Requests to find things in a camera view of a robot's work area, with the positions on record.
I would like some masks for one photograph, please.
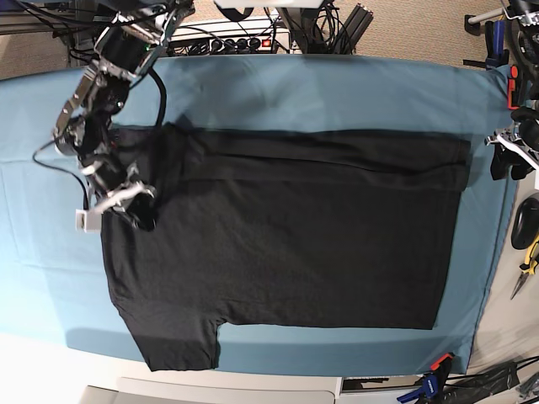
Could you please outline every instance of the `blue fabric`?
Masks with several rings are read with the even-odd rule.
[[[157,71],[168,89],[166,120],[180,125],[439,131],[472,142],[472,175],[432,331],[226,324],[219,369],[409,375],[453,351],[454,370],[465,370],[516,188],[490,179],[493,149],[483,145],[510,122],[503,72],[347,56],[189,57],[160,61]],[[141,360],[110,304],[99,237],[74,230],[80,189],[30,162],[80,77],[72,70],[0,82],[0,331]],[[147,79],[115,122],[151,125],[157,106],[157,88]],[[75,168],[53,150],[41,158]]]

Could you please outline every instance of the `t-shirt sleeve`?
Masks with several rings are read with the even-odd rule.
[[[200,310],[155,300],[119,299],[115,306],[151,371],[217,366],[217,323]]]

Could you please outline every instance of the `black t-shirt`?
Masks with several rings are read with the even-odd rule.
[[[166,126],[139,156],[155,231],[103,219],[111,299],[152,370],[216,367],[224,322],[431,329],[468,153],[435,134]]]

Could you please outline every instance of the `beige floor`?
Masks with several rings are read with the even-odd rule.
[[[483,37],[465,33],[463,16],[499,7],[499,0],[363,0],[374,21],[361,39],[359,55],[397,57],[461,66],[485,57]],[[336,0],[342,19],[354,0]],[[211,0],[195,0],[190,20],[219,19]],[[0,37],[0,79],[65,68],[67,53],[50,34]]]

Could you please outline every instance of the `metal rod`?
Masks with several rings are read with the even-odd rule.
[[[503,7],[496,8],[495,10],[489,11],[487,13],[476,15],[475,17],[471,17],[468,20],[468,23],[470,25],[474,25],[474,24],[486,21],[487,19],[495,19],[496,17],[499,17],[500,15],[504,15],[504,8]]]

